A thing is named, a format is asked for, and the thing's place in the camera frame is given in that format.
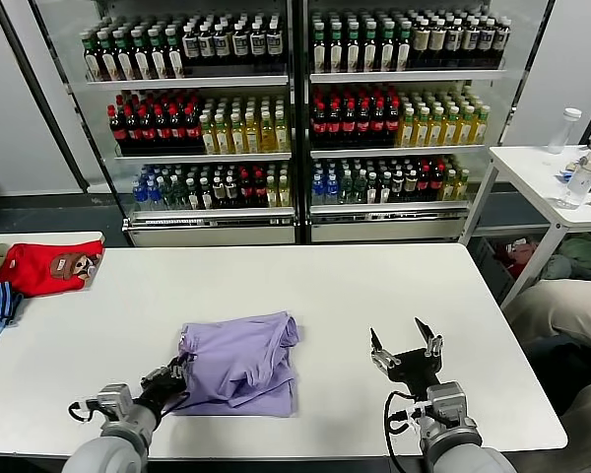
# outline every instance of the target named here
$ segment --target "table leg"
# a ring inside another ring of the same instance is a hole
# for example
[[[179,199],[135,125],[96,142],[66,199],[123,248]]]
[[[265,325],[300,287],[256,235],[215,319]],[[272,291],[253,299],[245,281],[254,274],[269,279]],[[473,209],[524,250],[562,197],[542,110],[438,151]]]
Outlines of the table leg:
[[[528,261],[528,264],[525,265],[525,269],[521,272],[514,286],[512,286],[510,292],[501,303],[501,309],[504,309],[510,304],[521,291],[526,289],[534,281],[534,278],[539,275],[550,257],[554,254],[554,251],[556,251],[556,248],[558,248],[558,245],[568,230],[568,227],[561,224],[552,224],[550,226],[550,229],[543,236],[541,243]]]
[[[482,185],[480,185],[480,190],[478,191],[475,201],[473,202],[473,207],[471,207],[471,212],[464,223],[462,234],[457,240],[458,243],[462,243],[465,246],[469,244],[469,241],[473,236],[473,232],[475,231],[475,227],[480,221],[480,216],[482,215],[486,201],[488,200],[489,195],[491,195],[491,190],[493,189],[493,184],[498,174],[499,170],[494,166],[493,160],[491,160],[489,168],[487,169],[484,179],[482,180]]]

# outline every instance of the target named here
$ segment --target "white table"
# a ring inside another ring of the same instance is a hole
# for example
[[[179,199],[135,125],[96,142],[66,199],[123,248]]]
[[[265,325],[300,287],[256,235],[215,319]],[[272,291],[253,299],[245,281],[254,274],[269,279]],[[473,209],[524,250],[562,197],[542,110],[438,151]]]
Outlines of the white table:
[[[99,435],[66,411],[110,382],[139,380],[175,355],[184,322],[288,309],[297,412],[164,418],[151,457],[387,456],[391,383],[370,360],[369,327],[393,353],[444,337],[442,381],[458,380],[485,445],[560,448],[565,433],[466,248],[457,243],[108,249],[85,291],[30,300],[0,336],[0,453],[68,456]],[[400,407],[402,401],[393,407]],[[420,454],[409,433],[398,454]]]
[[[512,185],[550,222],[550,229],[501,303],[501,307],[508,305],[522,290],[532,284],[565,234],[591,232],[591,205],[586,205],[587,202],[591,202],[591,194],[577,209],[564,209],[556,203],[562,197],[566,186],[558,178],[560,170],[587,153],[586,146],[567,146],[560,155],[548,153],[546,148],[541,147],[491,148],[491,164],[459,242],[468,244],[473,236],[494,181],[501,173],[505,174]]]

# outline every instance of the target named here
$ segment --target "red t-shirt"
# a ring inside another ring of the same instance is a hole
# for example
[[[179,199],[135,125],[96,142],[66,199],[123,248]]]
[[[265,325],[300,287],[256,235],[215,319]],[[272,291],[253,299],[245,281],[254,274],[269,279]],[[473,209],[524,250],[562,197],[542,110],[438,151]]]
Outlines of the red t-shirt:
[[[9,281],[27,298],[82,289],[102,257],[102,242],[57,246],[14,244],[0,268],[0,283]]]

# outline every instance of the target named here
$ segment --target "white side table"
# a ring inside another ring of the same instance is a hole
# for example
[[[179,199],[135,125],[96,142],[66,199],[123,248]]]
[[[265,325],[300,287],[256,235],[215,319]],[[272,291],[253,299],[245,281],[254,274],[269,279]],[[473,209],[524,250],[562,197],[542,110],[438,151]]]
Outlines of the white side table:
[[[492,147],[492,161],[484,176],[469,218],[459,238],[468,244],[477,226],[496,177],[503,172],[512,185],[550,222],[532,258],[510,292],[501,303],[504,308],[539,275],[562,238],[569,232],[591,232],[591,194],[575,210],[557,206],[565,184],[559,171],[588,153],[583,146],[567,146],[560,155],[552,155],[544,147]]]

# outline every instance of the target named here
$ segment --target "blue cloth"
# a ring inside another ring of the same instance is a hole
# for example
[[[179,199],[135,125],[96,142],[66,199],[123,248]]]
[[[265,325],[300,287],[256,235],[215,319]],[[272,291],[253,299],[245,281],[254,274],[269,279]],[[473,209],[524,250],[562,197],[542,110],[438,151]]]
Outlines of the blue cloth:
[[[176,414],[276,416],[294,411],[290,348],[299,341],[287,312],[219,323],[188,323],[180,353],[195,356],[190,397]]]

